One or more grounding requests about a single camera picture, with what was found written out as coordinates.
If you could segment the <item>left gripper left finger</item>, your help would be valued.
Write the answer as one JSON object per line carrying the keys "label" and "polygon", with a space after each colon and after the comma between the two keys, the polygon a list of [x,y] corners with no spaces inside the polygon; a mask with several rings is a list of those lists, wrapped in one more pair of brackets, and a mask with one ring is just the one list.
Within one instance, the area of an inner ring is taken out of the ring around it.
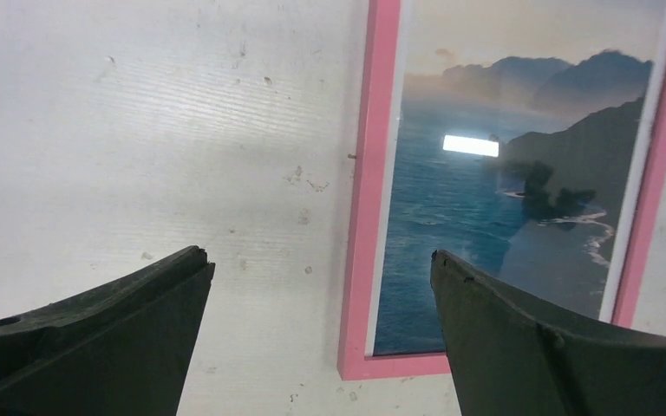
{"label": "left gripper left finger", "polygon": [[215,266],[189,246],[0,319],[0,415],[174,415]]}

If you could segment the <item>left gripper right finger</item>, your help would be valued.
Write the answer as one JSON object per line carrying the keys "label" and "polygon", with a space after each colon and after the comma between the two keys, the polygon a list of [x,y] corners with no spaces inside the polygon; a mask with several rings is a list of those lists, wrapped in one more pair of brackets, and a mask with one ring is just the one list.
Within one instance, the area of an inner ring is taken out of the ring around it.
{"label": "left gripper right finger", "polygon": [[464,415],[666,415],[666,336],[580,315],[444,251],[431,288]]}

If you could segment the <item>pink wooden picture frame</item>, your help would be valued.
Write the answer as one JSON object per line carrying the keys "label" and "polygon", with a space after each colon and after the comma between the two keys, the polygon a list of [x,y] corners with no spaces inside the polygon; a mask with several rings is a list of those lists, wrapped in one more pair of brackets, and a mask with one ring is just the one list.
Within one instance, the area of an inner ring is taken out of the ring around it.
{"label": "pink wooden picture frame", "polygon": [[[375,380],[441,375],[449,372],[443,353],[375,356],[375,293],[381,286],[385,213],[395,160],[395,127],[408,36],[409,1],[369,3],[362,96],[350,209],[349,240],[343,285],[343,308],[337,370],[343,380]],[[666,48],[666,27],[663,32]],[[621,275],[604,296],[604,321],[628,328],[634,320],[652,233],[666,177],[666,56],[663,71],[650,84],[656,93],[653,110],[643,114],[640,132],[646,138],[643,157],[632,161],[636,201],[630,217]]]}

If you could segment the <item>seascape photo print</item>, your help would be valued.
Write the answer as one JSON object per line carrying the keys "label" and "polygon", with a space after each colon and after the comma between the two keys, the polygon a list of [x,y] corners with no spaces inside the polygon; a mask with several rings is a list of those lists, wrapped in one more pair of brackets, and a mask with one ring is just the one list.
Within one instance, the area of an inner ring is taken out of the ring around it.
{"label": "seascape photo print", "polygon": [[609,321],[666,1],[407,1],[369,355],[443,349],[430,254]]}

